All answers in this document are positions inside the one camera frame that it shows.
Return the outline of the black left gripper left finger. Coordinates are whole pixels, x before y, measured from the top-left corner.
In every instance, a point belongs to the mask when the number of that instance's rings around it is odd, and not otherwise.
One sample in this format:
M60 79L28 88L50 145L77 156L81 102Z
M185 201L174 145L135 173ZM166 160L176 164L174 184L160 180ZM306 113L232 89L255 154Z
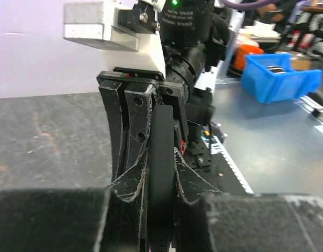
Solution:
M0 191L0 251L148 251L147 161L106 187Z

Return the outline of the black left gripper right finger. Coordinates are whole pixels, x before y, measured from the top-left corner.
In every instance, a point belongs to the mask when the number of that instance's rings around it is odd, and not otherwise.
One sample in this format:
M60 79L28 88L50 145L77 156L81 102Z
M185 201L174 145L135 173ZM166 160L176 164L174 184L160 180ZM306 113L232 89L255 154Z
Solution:
M177 251L323 251L322 199L225 193L174 158Z

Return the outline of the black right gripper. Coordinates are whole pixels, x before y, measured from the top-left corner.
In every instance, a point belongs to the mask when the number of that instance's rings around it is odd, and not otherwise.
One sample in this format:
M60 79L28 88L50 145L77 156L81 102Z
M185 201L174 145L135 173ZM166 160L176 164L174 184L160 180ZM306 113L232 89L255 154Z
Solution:
M123 155L126 155L126 171L140 159L156 105L171 105L176 111L175 146L184 153L189 134L184 111L185 81L179 78L168 81L160 72L115 68L102 71L97 82L109 124L112 181L122 172Z

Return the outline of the black phone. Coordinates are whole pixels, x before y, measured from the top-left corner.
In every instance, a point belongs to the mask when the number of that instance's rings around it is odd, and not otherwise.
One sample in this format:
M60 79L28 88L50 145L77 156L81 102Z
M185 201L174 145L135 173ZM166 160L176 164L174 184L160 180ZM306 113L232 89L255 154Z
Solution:
M148 234L151 251L168 251L175 195L173 108L154 107L151 124Z

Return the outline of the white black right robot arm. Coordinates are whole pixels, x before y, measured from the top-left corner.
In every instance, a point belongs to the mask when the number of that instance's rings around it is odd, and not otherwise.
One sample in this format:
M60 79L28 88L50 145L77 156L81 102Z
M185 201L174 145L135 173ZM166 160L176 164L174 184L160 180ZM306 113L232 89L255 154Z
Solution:
M222 59L231 31L212 1L166 1L156 13L152 4L138 1L120 10L119 25L156 37L161 70L142 66L113 68L98 75L99 90L110 127L112 178L118 178L139 159L150 133L147 110L156 104L173 108L174 143L193 169L209 172L215 165L212 127L212 88L198 83Z

